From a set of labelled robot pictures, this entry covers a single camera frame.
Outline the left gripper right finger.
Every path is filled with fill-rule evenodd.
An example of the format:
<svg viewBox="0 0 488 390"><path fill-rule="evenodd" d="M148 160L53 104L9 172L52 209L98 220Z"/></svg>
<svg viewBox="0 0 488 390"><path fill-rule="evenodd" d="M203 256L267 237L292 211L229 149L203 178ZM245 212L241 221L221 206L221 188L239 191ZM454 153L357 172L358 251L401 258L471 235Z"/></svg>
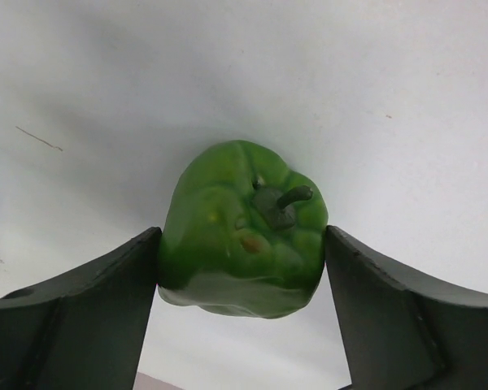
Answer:
<svg viewBox="0 0 488 390"><path fill-rule="evenodd" d="M487 389L488 294L378 253L338 227L325 261L353 389Z"/></svg>

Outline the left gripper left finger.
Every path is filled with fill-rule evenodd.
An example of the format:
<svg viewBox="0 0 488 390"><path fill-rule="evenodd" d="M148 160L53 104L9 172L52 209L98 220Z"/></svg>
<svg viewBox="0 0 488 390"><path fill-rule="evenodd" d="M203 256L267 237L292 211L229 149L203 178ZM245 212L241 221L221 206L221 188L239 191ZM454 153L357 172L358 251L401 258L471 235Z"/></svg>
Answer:
<svg viewBox="0 0 488 390"><path fill-rule="evenodd" d="M0 298L0 389L131 389L161 231Z"/></svg>

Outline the green bell pepper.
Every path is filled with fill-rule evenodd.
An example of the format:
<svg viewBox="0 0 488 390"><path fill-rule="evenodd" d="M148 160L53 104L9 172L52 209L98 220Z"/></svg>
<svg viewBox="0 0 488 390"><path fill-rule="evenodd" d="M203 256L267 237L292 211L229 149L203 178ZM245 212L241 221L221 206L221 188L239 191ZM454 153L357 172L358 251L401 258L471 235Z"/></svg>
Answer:
<svg viewBox="0 0 488 390"><path fill-rule="evenodd" d="M278 319L308 305L324 270L328 211L318 187L275 152L234 140L181 174L158 255L168 304Z"/></svg>

